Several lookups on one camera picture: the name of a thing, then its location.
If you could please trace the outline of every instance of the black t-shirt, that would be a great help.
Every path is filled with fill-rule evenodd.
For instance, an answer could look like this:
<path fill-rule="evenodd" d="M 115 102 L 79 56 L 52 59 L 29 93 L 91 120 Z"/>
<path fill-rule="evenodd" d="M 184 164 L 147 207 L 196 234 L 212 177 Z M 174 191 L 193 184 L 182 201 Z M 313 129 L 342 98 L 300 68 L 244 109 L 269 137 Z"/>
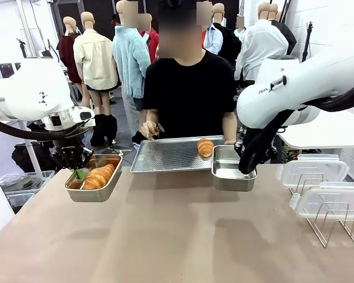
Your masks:
<path fill-rule="evenodd" d="M 144 109 L 158 110 L 160 138 L 223 134 L 222 118 L 234 111 L 236 86 L 229 63 L 208 51 L 193 66 L 160 59 L 146 73 Z"/>

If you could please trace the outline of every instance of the croissant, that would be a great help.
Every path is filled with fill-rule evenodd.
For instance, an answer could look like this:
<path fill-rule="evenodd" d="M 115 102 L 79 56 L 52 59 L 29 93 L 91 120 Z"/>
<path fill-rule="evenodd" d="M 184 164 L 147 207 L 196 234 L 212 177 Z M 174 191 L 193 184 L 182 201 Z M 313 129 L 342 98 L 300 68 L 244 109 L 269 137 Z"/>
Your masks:
<path fill-rule="evenodd" d="M 96 190 L 104 187 L 112 177 L 115 167 L 112 164 L 93 169 L 84 181 L 84 190 Z"/>
<path fill-rule="evenodd" d="M 212 155 L 212 149 L 214 148 L 214 143 L 208 139 L 200 139 L 198 144 L 198 153 L 204 158 L 210 157 Z"/>

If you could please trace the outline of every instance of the metal tray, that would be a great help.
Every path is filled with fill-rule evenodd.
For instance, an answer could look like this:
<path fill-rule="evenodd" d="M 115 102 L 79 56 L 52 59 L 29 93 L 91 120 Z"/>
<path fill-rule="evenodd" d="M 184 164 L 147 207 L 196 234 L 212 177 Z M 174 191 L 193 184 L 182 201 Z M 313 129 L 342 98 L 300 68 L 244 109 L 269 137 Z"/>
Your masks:
<path fill-rule="evenodd" d="M 196 144 L 203 137 L 144 140 L 131 166 L 132 173 L 208 170 L 211 157 L 198 154 Z M 224 136 L 206 136 L 214 145 L 224 144 Z"/>
<path fill-rule="evenodd" d="M 244 175 L 238 170 L 240 157 L 234 146 L 215 146 L 212 154 L 214 187 L 218 190 L 249 192 L 253 189 L 257 170 Z"/>
<path fill-rule="evenodd" d="M 78 179 L 76 172 L 66 181 L 64 187 L 67 190 L 70 198 L 74 202 L 105 202 L 108 200 L 113 192 L 113 189 L 118 182 L 118 179 L 122 173 L 122 157 L 112 154 L 95 154 L 88 162 L 86 168 L 93 170 L 95 168 L 103 167 L 107 164 L 113 164 L 116 169 L 110 180 L 105 187 L 97 190 L 83 190 L 81 189 L 84 180 Z"/>

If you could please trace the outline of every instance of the light blue fleece jacket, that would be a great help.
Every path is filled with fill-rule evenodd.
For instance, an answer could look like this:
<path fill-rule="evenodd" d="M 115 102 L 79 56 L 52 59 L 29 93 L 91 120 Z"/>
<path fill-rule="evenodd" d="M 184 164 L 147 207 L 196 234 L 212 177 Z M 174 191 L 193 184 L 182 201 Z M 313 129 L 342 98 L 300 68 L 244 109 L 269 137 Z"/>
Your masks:
<path fill-rule="evenodd" d="M 115 27 L 113 55 L 127 95 L 143 98 L 146 70 L 151 64 L 148 47 L 136 28 Z"/>

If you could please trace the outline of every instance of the robotic arm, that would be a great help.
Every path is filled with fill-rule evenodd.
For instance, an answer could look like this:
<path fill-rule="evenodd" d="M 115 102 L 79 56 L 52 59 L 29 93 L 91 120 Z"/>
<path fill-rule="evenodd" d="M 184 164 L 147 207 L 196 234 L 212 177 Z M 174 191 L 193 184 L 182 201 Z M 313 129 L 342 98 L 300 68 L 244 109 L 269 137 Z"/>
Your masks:
<path fill-rule="evenodd" d="M 279 128 L 313 120 L 317 108 L 334 112 L 352 107 L 354 51 L 319 54 L 296 67 L 270 74 L 262 83 L 256 81 L 237 102 L 240 121 L 251 129 L 244 142 L 235 145 L 240 171 L 249 174 L 263 161 Z M 302 111 L 308 112 L 303 119 L 299 115 Z"/>
<path fill-rule="evenodd" d="M 52 58 L 26 58 L 18 72 L 0 79 L 0 120 L 41 119 L 49 133 L 22 131 L 0 122 L 0 131 L 30 140 L 53 140 L 54 161 L 62 168 L 84 167 L 93 151 L 79 129 L 94 126 L 94 111 L 75 106 L 59 64 Z"/>

